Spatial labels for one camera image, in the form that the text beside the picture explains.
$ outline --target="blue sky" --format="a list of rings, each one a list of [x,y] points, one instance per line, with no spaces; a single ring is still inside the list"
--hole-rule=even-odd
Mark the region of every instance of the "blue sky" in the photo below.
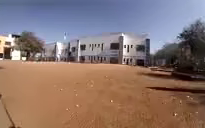
[[[148,33],[151,51],[205,21],[205,0],[0,0],[0,34],[35,32],[45,42],[104,32]]]

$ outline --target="white building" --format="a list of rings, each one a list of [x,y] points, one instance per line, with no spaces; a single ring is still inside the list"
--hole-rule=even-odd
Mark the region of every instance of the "white building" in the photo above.
[[[150,60],[147,35],[108,33],[72,40],[66,45],[65,58],[74,62],[146,66]]]
[[[11,44],[11,47],[15,46],[15,39],[19,38],[19,35],[9,34],[6,42]],[[21,59],[21,52],[20,50],[16,50],[14,48],[11,49],[11,60],[20,60]]]

